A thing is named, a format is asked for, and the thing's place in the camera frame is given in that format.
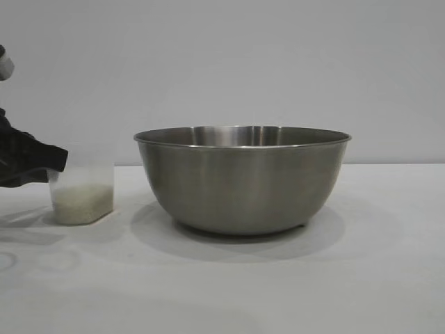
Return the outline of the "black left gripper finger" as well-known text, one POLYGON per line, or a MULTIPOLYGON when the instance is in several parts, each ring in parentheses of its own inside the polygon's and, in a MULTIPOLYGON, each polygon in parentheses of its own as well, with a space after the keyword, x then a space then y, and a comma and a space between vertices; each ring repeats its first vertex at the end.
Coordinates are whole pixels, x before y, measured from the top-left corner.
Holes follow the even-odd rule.
POLYGON ((18 188, 30 183, 47 183, 45 167, 33 164, 6 165, 1 163, 1 188, 18 188))
POLYGON ((38 141, 27 132, 15 129, 1 109, 1 174, 51 169, 62 172, 68 151, 38 141))

